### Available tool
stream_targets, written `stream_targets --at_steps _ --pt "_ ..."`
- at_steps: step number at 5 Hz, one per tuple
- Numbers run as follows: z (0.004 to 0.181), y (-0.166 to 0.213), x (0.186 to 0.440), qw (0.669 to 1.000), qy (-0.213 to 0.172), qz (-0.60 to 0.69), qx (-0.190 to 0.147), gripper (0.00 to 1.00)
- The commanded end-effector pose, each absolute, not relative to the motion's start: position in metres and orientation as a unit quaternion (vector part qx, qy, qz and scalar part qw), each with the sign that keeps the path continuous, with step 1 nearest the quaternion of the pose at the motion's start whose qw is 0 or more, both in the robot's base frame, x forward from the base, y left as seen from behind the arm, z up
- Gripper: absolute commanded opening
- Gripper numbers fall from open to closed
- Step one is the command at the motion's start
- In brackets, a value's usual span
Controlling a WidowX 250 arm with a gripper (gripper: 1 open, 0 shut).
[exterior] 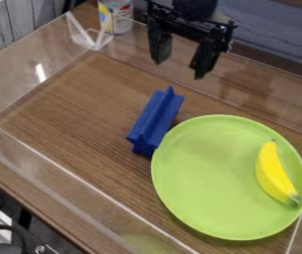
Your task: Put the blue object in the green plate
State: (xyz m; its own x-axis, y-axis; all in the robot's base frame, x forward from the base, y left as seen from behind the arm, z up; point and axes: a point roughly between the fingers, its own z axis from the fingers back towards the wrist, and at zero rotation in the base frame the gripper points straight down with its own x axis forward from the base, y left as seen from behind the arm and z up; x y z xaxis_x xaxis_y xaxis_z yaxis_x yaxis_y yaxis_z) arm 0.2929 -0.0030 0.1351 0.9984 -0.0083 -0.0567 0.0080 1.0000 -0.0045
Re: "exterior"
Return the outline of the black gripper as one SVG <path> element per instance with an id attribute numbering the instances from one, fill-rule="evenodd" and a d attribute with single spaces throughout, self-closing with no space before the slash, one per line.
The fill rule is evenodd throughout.
<path id="1" fill-rule="evenodd" d="M 148 15 L 170 30 L 198 43 L 190 68 L 194 79 L 215 69 L 221 52 L 229 50 L 236 20 L 217 10 L 220 0 L 148 0 Z M 161 64 L 173 53 L 173 34 L 158 23 L 149 25 L 152 59 Z"/>

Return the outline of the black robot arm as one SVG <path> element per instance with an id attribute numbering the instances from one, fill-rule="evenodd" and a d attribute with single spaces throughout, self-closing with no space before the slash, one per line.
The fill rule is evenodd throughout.
<path id="1" fill-rule="evenodd" d="M 220 0 L 162 0 L 148 1 L 148 35 L 152 59 L 164 63 L 173 53 L 173 35 L 196 41 L 198 48 L 190 68 L 196 79 L 202 79 L 215 69 L 221 53 L 231 49 L 235 18 L 219 8 Z"/>

